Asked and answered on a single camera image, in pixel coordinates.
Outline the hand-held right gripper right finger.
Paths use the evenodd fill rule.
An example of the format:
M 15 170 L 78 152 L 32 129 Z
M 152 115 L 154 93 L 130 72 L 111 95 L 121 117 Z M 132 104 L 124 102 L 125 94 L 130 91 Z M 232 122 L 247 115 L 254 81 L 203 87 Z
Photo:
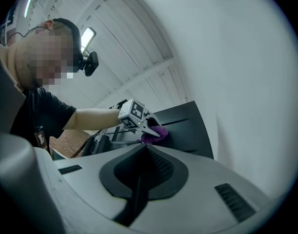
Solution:
M 182 161 L 189 176 L 173 197 L 149 201 L 130 229 L 146 234 L 251 234 L 276 212 L 284 196 L 269 198 L 221 163 L 165 147 L 158 150 Z M 254 210 L 238 222 L 215 187 L 229 184 Z

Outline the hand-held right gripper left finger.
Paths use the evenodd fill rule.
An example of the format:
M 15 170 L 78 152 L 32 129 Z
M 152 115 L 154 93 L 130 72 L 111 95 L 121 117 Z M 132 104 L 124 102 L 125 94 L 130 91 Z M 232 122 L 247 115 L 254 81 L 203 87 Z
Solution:
M 113 197 L 99 179 L 105 163 L 133 147 L 58 161 L 36 148 L 40 184 L 33 199 L 35 224 L 51 234 L 137 234 L 137 230 L 113 221 L 126 200 Z

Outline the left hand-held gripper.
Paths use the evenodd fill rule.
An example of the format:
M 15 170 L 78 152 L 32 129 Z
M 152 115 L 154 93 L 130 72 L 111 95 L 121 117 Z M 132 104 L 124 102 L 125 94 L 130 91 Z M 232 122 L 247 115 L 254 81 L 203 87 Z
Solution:
M 160 134 L 149 127 L 162 126 L 160 120 L 154 113 L 144 107 L 143 104 L 131 99 L 122 105 L 118 119 L 130 131 L 138 131 L 155 137 Z

